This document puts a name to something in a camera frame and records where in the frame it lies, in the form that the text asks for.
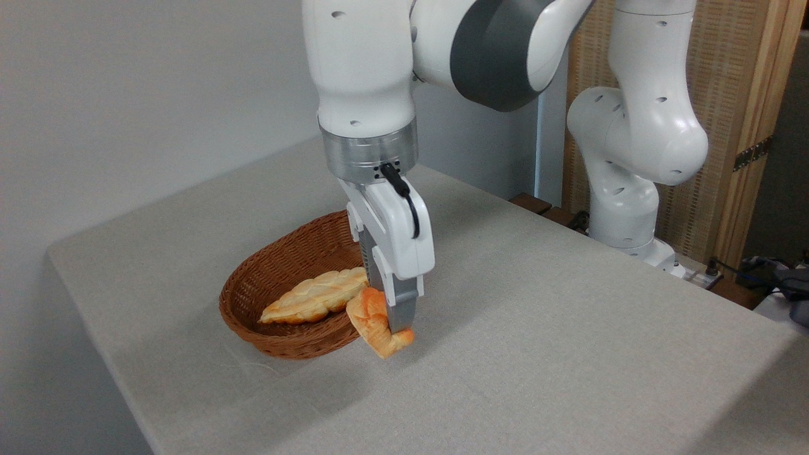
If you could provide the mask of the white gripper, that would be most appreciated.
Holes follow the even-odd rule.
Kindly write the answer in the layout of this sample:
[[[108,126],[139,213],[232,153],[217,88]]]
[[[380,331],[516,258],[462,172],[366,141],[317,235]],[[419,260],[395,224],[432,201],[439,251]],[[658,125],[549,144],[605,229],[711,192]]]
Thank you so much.
[[[408,200],[387,181],[357,185],[338,181],[350,199],[346,209],[353,241],[358,242],[370,287],[384,292],[392,334],[410,329],[423,274],[435,265],[427,206],[415,190]]]

